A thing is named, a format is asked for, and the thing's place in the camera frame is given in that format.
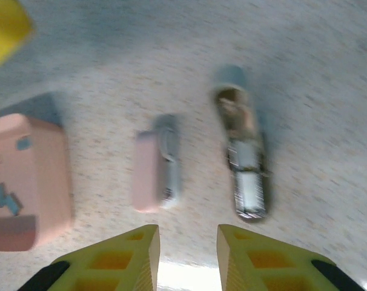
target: pink box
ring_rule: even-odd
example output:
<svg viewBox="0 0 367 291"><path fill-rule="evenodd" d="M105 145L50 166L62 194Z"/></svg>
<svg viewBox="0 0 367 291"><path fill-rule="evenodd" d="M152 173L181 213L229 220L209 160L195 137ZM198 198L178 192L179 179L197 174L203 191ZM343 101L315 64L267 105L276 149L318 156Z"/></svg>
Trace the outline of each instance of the pink box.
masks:
<svg viewBox="0 0 367 291"><path fill-rule="evenodd" d="M0 208L0 251L46 243L72 222L71 181L64 131L11 114L0 118L0 184L22 207L14 216Z"/></svg>
<svg viewBox="0 0 367 291"><path fill-rule="evenodd" d="M140 132L135 140L132 204L144 213L157 212L166 186L166 161L157 132Z"/></svg>

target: speckled floor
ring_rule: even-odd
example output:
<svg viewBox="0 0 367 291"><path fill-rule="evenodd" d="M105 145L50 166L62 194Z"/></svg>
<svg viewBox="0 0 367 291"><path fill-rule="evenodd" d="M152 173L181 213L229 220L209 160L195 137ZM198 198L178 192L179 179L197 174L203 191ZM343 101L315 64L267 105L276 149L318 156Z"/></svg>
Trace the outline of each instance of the speckled floor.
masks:
<svg viewBox="0 0 367 291"><path fill-rule="evenodd" d="M160 225L160 290L220 290L219 223L329 256L367 290L367 0L22 2L37 34L0 68L0 107L53 97L76 221L31 252L0 253L0 290L146 223ZM275 202L260 224L240 222L230 202L208 96L224 63L247 69L268 121ZM139 214L128 197L134 133L170 112L182 115L183 201Z"/></svg>

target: pink eraser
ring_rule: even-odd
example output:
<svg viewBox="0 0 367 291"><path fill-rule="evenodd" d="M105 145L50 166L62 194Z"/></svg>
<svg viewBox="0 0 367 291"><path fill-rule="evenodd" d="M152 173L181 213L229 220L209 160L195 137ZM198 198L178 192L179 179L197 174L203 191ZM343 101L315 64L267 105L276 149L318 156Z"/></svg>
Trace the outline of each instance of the pink eraser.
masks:
<svg viewBox="0 0 367 291"><path fill-rule="evenodd" d="M0 117L0 252L30 250L71 227L70 178L63 129Z"/></svg>
<svg viewBox="0 0 367 291"><path fill-rule="evenodd" d="M140 132L135 140L132 203L139 212L157 212L166 187L166 161L158 132Z"/></svg>

